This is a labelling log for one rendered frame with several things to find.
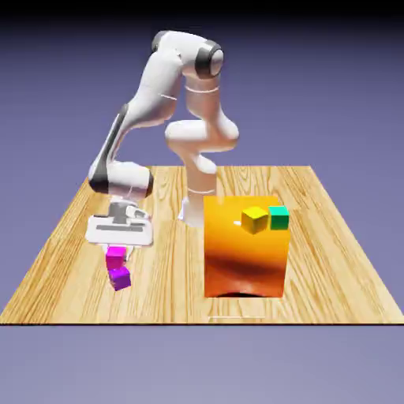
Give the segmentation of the small green cube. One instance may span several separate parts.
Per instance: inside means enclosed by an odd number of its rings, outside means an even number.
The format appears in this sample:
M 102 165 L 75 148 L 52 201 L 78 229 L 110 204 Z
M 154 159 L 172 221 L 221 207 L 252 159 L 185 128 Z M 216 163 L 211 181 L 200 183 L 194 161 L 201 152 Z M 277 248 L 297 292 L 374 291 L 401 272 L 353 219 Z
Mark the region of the small green cube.
M 289 228 L 290 213 L 286 206 L 269 206 L 268 214 L 268 226 L 271 230 L 287 230 Z

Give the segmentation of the small purple cube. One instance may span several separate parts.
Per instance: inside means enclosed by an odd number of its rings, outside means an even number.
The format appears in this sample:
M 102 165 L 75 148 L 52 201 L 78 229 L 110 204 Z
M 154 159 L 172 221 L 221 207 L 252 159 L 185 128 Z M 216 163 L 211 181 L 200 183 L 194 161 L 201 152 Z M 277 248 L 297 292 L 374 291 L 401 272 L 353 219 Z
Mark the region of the small purple cube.
M 127 267 L 117 267 L 108 270 L 110 284 L 115 291 L 131 286 L 130 272 Z

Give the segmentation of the small magenta cube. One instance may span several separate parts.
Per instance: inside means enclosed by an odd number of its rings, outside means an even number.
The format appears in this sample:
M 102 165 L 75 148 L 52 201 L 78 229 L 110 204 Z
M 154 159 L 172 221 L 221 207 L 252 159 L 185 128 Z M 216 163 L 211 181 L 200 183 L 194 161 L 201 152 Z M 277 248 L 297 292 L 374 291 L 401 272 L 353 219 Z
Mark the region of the small magenta cube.
M 123 267 L 126 261 L 126 247 L 109 246 L 107 248 L 105 259 L 108 270 L 114 270 Z

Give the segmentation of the large orange box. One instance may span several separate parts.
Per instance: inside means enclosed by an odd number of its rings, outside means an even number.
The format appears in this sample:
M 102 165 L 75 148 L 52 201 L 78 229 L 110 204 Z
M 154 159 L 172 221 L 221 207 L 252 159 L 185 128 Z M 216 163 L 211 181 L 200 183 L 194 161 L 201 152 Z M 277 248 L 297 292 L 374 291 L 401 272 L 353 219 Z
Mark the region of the large orange box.
M 281 297 L 284 291 L 290 229 L 267 228 L 250 234 L 241 212 L 280 206 L 277 196 L 204 198 L 204 296 Z

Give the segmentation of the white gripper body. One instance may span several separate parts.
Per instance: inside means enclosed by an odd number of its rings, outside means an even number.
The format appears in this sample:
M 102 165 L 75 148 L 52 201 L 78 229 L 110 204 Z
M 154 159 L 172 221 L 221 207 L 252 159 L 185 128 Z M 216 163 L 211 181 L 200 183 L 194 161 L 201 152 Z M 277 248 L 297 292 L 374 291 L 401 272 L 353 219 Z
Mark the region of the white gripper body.
M 92 215 L 88 218 L 85 238 L 93 244 L 149 246 L 153 243 L 153 228 L 147 219 L 127 219 L 116 223 L 112 216 Z

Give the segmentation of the small yellow cube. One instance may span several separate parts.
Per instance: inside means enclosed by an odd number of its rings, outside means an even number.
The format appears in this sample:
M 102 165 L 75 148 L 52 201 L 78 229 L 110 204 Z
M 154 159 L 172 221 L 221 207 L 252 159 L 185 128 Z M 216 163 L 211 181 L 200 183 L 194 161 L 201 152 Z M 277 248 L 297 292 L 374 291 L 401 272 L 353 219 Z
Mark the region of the small yellow cube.
M 267 228 L 268 213 L 260 207 L 249 207 L 241 212 L 241 227 L 250 234 L 257 234 Z

